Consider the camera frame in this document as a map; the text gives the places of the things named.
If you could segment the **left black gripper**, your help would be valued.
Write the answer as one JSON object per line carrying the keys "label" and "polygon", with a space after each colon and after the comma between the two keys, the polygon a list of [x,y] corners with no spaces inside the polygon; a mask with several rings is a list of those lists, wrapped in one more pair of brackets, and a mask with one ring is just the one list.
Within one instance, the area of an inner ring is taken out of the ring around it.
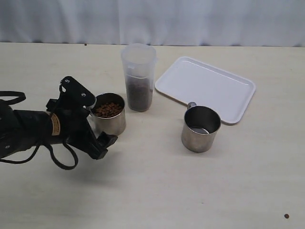
{"label": "left black gripper", "polygon": [[104,158],[108,148],[118,139],[117,135],[101,132],[96,138],[87,120],[87,107],[94,106],[96,98],[92,94],[71,97],[61,94],[58,99],[50,99],[46,105],[53,112],[55,124],[59,124],[59,133],[47,135],[50,144],[66,142],[68,145],[87,153],[92,159]]}

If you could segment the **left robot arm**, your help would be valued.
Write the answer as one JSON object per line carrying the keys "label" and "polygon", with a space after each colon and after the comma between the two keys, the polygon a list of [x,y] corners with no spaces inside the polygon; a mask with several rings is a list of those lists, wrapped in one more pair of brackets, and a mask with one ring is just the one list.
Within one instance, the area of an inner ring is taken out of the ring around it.
{"label": "left robot arm", "polygon": [[13,103],[14,100],[0,101],[1,158],[41,143],[67,144],[97,160],[118,138],[105,132],[95,136],[87,120],[89,111],[68,95],[50,99],[46,111],[13,110]]}

